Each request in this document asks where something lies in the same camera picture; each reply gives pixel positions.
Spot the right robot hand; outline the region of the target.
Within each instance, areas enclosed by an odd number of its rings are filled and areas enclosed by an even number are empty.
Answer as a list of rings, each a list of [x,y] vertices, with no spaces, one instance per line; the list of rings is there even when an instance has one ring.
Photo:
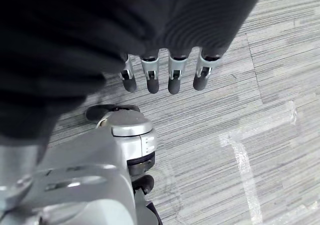
[[[125,56],[222,55],[258,0],[0,0],[0,208],[24,198],[64,113]]]

